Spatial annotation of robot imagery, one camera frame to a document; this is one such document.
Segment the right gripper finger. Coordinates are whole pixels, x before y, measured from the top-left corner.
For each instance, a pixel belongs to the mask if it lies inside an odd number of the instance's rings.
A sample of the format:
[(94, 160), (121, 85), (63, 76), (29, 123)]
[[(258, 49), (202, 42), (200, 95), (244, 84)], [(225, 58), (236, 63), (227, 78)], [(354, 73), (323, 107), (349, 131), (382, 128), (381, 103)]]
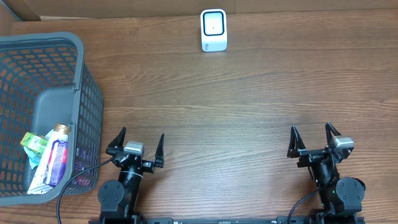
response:
[(299, 135), (296, 126), (291, 127), (290, 131), (290, 142), (287, 151), (287, 157), (300, 157), (303, 152), (307, 149)]
[(337, 146), (341, 133), (330, 122), (325, 124), (325, 131), (328, 146)]

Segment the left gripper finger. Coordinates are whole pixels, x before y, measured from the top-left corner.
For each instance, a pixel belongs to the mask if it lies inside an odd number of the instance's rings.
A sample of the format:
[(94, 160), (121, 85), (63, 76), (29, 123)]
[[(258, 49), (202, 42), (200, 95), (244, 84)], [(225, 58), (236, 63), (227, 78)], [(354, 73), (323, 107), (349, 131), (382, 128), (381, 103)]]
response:
[(122, 149), (126, 135), (126, 127), (123, 127), (119, 134), (108, 144), (107, 149)]
[(154, 166), (159, 168), (164, 167), (164, 134), (161, 135), (156, 149)]

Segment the purple red packet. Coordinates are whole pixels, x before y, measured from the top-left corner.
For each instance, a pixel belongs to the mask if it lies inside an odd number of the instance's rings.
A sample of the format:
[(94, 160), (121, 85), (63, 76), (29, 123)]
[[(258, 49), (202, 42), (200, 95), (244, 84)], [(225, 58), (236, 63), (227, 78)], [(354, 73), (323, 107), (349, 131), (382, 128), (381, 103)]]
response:
[(45, 185), (55, 187), (61, 181), (66, 169), (67, 149), (67, 141), (55, 140), (52, 143), (49, 161), (44, 175), (43, 183)]

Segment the white tube gold cap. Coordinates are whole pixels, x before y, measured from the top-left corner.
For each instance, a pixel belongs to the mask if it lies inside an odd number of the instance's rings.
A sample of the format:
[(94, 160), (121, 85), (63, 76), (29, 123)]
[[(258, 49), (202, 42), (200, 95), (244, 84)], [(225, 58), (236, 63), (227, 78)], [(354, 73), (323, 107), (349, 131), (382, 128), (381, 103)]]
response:
[(69, 132), (68, 126), (55, 125), (36, 168), (28, 194), (45, 194), (60, 183), (66, 169)]

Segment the green yellow drink carton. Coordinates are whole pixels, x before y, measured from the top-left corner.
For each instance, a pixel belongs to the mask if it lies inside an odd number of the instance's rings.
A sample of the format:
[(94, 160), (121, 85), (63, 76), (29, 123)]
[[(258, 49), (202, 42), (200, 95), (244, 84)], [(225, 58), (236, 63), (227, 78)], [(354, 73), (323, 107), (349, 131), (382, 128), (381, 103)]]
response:
[(48, 141), (45, 138), (30, 132), (26, 132), (20, 141), (21, 146), (28, 148), (36, 154), (42, 154), (45, 151), (47, 143)]

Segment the light blue plastic packet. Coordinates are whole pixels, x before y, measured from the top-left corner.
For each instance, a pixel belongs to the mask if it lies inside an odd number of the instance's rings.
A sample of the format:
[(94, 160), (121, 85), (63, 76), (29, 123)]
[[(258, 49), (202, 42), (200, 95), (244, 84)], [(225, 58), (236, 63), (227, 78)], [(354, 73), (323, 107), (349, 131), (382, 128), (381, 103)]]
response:
[[(45, 136), (41, 136), (41, 137), (45, 138), (47, 141), (49, 141), (50, 136), (52, 135), (52, 133), (53, 133), (53, 130), (49, 131)], [(43, 153), (42, 154), (36, 154), (36, 153), (30, 151), (26, 147), (23, 147), (23, 148), (24, 148), (24, 151), (25, 151), (25, 153), (27, 154), (27, 156), (29, 158), (30, 168), (31, 169), (36, 168), (39, 165), (39, 163), (40, 163), (40, 160), (42, 158)]]

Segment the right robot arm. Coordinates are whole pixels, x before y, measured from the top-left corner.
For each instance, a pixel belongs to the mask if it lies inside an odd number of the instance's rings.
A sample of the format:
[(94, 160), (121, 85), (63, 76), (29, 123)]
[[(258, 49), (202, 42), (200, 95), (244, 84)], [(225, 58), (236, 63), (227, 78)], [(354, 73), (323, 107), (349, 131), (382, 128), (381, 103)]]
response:
[(354, 177), (341, 177), (337, 164), (348, 158), (354, 149), (354, 141), (342, 135), (331, 124), (325, 124), (326, 146), (308, 150), (295, 126), (291, 127), (288, 158), (297, 158), (297, 167), (306, 167), (317, 189), (301, 198), (290, 210), (290, 223), (295, 209), (304, 201), (318, 194), (322, 208), (311, 210), (305, 223), (359, 223), (357, 213), (362, 210), (366, 185)]

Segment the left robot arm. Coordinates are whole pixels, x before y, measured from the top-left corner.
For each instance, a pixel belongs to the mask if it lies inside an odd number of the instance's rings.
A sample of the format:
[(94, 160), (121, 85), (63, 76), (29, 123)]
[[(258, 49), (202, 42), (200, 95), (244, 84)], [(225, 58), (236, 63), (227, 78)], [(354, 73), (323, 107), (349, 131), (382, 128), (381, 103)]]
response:
[(164, 135), (160, 137), (153, 161), (144, 159), (143, 143), (124, 142), (125, 135), (126, 128), (122, 128), (106, 148), (120, 172), (116, 180), (108, 180), (99, 188), (98, 223), (142, 223), (144, 219), (134, 209), (144, 173), (153, 174), (156, 168), (164, 166)]

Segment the white barcode scanner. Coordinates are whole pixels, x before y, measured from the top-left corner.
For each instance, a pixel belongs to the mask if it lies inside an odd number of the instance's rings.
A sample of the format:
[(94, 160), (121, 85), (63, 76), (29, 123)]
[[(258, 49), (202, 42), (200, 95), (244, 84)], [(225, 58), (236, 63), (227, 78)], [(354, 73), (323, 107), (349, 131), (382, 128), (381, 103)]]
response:
[(204, 52), (222, 52), (228, 46), (226, 13), (222, 9), (206, 9), (200, 14), (201, 48)]

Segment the grey plastic basket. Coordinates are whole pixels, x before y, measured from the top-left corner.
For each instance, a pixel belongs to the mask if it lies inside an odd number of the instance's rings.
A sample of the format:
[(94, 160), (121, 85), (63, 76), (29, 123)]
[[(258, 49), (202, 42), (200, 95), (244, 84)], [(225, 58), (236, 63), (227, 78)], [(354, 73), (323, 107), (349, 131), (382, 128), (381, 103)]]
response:
[[(1, 205), (40, 204), (95, 188), (100, 161), (103, 93), (70, 32), (1, 37)], [(66, 171), (57, 187), (28, 194), (35, 174), (20, 141), (70, 128)]]

